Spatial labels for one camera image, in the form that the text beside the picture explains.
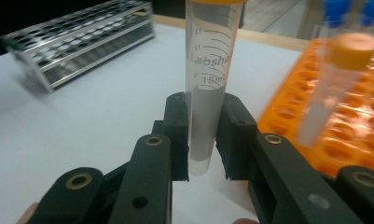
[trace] orange cap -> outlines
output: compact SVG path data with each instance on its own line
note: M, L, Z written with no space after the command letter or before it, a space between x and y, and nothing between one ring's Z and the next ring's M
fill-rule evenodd
M328 59L339 68L360 71L367 69L373 52L373 35L347 33L334 38Z
M212 5L230 5L244 3L247 0L192 0L192 2L212 4Z

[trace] white table surface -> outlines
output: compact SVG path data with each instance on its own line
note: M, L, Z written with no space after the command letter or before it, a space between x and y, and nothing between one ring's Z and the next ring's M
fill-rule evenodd
M0 56L0 224L15 223L54 181L77 167L104 174L127 162L138 138L185 90L185 30L155 25L156 38L52 94ZM237 40L227 92L258 119L300 52ZM247 184L229 182L214 150L209 171L173 182L173 223L256 220Z

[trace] black plastic part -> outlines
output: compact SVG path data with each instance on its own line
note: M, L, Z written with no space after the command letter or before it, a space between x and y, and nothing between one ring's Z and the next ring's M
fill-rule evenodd
M172 139L172 180L189 180L187 171L188 118L186 96L175 93L166 100L164 119L155 120L152 133L163 133Z
M256 184L250 181L248 184L248 193L256 209L259 222L261 224L271 223L277 202L268 183Z
M361 166L343 167L335 190L365 223L374 223L374 171Z
M252 155L277 202L271 223L363 223L287 139L259 134Z
M226 93L215 139L226 179L249 179L249 149L255 141L256 130L256 121L242 101Z
M117 200L118 191L126 170L128 169L128 162L119 166L117 169L111 171L104 176L103 192L106 195L103 211L97 223L107 223L111 215L112 208Z
M56 180L28 223L97 223L105 201L103 182L102 173L93 168L67 172Z
M171 223L170 146L158 133L137 141L108 223Z

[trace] clear plastic tube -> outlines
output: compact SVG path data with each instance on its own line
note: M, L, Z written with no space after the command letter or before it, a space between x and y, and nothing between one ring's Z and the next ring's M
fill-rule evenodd
M347 33L331 40L322 63L309 109L299 127L297 141L313 147L332 112L350 91L374 53L374 36Z
M215 143L242 3L187 0L189 172L206 173Z

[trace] grey liquid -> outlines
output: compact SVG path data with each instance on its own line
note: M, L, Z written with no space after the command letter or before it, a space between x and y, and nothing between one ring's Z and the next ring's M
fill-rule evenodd
M193 89L190 158L193 161L210 159L226 86L216 90Z

